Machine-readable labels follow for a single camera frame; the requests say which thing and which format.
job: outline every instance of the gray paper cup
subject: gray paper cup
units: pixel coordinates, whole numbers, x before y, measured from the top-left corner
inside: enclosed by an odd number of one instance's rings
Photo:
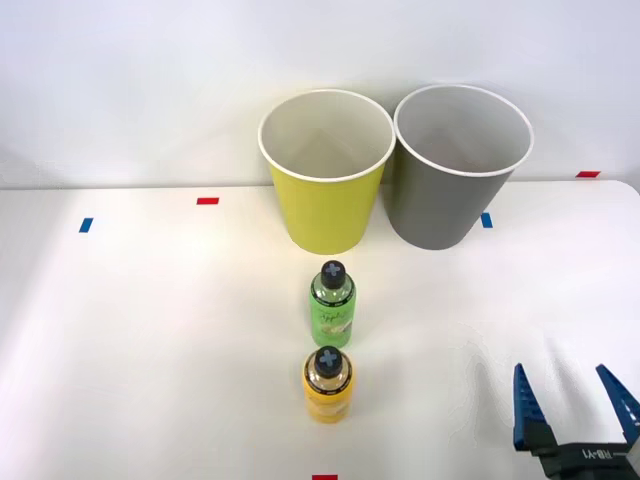
[[[467,85],[416,90],[394,124],[389,219],[404,240],[431,250],[464,238],[533,147],[531,124],[515,105]]]

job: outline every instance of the paper cup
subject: paper cup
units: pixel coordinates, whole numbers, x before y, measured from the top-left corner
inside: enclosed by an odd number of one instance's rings
[[[389,218],[421,248],[460,242],[533,147],[527,117],[504,98],[467,85],[417,90],[394,115]]]
[[[355,246],[395,141],[389,114],[357,93],[314,90],[273,109],[258,143],[291,239],[323,255]]]

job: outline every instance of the yellow paper cup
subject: yellow paper cup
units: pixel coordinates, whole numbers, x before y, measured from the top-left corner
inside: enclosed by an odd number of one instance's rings
[[[322,255],[355,246],[396,143],[389,114],[357,93],[313,90],[274,108],[258,143],[291,239]]]

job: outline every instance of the white wall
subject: white wall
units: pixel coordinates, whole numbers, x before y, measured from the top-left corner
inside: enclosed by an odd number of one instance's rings
[[[488,87],[537,135],[520,177],[640,184],[637,0],[21,0],[0,11],[0,188],[268,183],[261,116],[312,87],[392,109]]]

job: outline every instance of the yellow bottle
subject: yellow bottle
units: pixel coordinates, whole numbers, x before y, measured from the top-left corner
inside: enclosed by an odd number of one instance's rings
[[[349,412],[354,370],[349,358],[335,347],[321,347],[304,364],[302,382],[307,409],[323,423],[336,423]]]

